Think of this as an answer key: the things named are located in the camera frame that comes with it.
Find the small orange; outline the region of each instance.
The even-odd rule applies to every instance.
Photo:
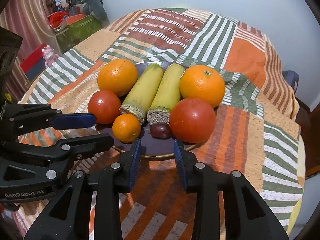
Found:
[[[120,142],[132,142],[139,136],[141,124],[134,115],[121,114],[113,122],[112,132],[115,138]]]
[[[221,103],[225,92],[220,74],[203,65],[187,68],[180,79],[179,88],[183,98],[201,98],[212,107]]]
[[[127,59],[115,59],[106,64],[98,74],[100,90],[110,90],[118,97],[129,93],[138,80],[136,66]]]

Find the striped blanket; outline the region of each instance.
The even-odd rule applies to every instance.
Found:
[[[222,15],[180,8],[132,12],[70,49],[32,84],[22,103],[47,103],[64,113],[83,113],[98,90],[97,74],[108,62],[127,58],[134,63],[169,61],[202,64],[217,70],[226,93],[217,111],[214,133],[194,149],[199,161],[217,171],[241,171],[289,233],[300,210],[305,153],[299,109],[292,88],[281,75],[281,62],[261,31]],[[20,138],[49,146],[60,138],[96,134],[90,129],[48,128]],[[110,150],[78,161],[73,170],[92,172],[117,160]],[[24,203],[12,213],[25,235],[48,201]],[[124,239],[191,238],[196,195],[185,194],[174,160],[142,160],[136,186],[119,194]],[[220,211],[221,239],[225,237]],[[94,234],[95,194],[90,216]]]

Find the curtain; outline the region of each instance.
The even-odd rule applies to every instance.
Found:
[[[0,26],[23,37],[21,48],[7,79],[7,90],[15,101],[21,100],[30,81],[20,68],[20,63],[42,43],[51,45],[61,54],[47,15],[51,14],[53,0],[10,0],[0,14]]]

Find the tomato skin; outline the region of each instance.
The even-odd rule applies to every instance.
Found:
[[[176,138],[188,143],[201,143],[213,132],[216,114],[200,98],[185,98],[171,111],[169,125]]]
[[[110,90],[99,90],[95,92],[89,103],[88,112],[93,113],[97,123],[112,123],[120,115],[120,99]]]

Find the sugarcane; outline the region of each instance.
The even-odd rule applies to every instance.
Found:
[[[164,71],[159,64],[151,63],[148,65],[123,101],[120,112],[135,115],[143,124],[163,75]]]
[[[184,67],[179,64],[168,66],[148,110],[147,120],[150,125],[155,123],[169,124],[170,112],[181,98],[179,82],[184,71]]]

